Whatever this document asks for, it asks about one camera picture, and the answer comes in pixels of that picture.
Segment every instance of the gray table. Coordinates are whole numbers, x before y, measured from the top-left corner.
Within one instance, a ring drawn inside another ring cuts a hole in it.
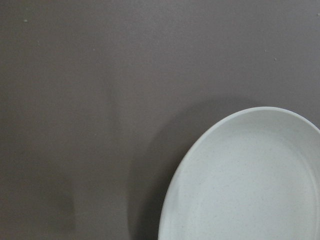
[[[155,240],[227,115],[320,126],[318,1],[2,1],[0,238]]]

